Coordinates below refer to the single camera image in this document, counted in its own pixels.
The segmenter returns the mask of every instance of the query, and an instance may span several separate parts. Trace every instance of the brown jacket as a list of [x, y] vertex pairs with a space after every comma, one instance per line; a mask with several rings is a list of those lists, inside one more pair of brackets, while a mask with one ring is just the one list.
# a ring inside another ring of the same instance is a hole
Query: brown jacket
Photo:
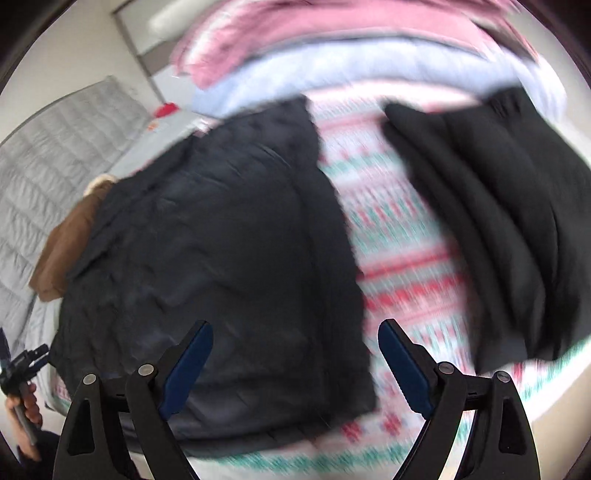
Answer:
[[49, 234], [29, 282], [42, 301], [64, 296], [66, 274], [86, 248], [96, 212], [112, 186], [109, 180], [96, 185]]

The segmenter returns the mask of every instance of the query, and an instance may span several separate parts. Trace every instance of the white wall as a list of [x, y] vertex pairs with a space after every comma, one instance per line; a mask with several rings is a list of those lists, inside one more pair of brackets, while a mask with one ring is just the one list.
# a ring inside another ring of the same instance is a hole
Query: white wall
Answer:
[[0, 94], [0, 141], [48, 103], [115, 76], [153, 111], [160, 102], [109, 11], [109, 0], [78, 0], [35, 42]]

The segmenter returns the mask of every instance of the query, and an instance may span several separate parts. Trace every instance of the black handle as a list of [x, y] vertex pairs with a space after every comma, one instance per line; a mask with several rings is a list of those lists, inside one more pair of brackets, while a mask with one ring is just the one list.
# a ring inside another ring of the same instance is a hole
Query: black handle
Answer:
[[21, 423], [22, 428], [25, 430], [25, 433], [29, 438], [29, 442], [34, 446], [37, 444], [37, 426], [27, 418], [27, 415], [25, 414], [27, 409], [25, 408], [23, 400], [24, 396], [29, 392], [29, 385], [27, 383], [22, 383], [18, 386], [18, 389], [21, 394], [21, 402], [14, 407], [14, 411], [17, 414], [18, 421]]

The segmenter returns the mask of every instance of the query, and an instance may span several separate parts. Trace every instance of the folded blanket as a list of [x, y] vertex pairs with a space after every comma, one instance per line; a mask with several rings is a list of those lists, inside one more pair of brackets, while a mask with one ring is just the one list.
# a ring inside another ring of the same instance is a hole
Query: folded blanket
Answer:
[[548, 119], [558, 119], [566, 93], [542, 58], [521, 60], [501, 49], [489, 59], [417, 38], [373, 38], [303, 45], [254, 60], [207, 90], [197, 90], [193, 110], [223, 118], [245, 108], [316, 88], [358, 80], [400, 79], [435, 83], [485, 98], [523, 85]]
[[[232, 9], [229, 2], [220, 9]], [[220, 15], [216, 11], [212, 16]], [[407, 0], [247, 2], [229, 21], [205, 33], [190, 31], [173, 55], [177, 74], [211, 87], [246, 59], [280, 44], [318, 38], [406, 35], [487, 55], [496, 42], [458, 10]]]

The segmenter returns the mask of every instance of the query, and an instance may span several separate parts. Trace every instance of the black jacket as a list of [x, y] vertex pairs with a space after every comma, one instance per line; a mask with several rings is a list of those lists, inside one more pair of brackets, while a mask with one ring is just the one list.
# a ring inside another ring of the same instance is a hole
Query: black jacket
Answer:
[[476, 371], [556, 359], [589, 335], [591, 171], [525, 91], [455, 112], [385, 112], [386, 137], [472, 273]]
[[169, 422], [188, 454], [279, 447], [371, 411], [357, 269], [318, 154], [299, 98], [190, 137], [116, 184], [51, 346], [70, 393], [91, 370], [156, 361], [207, 320], [213, 352]]

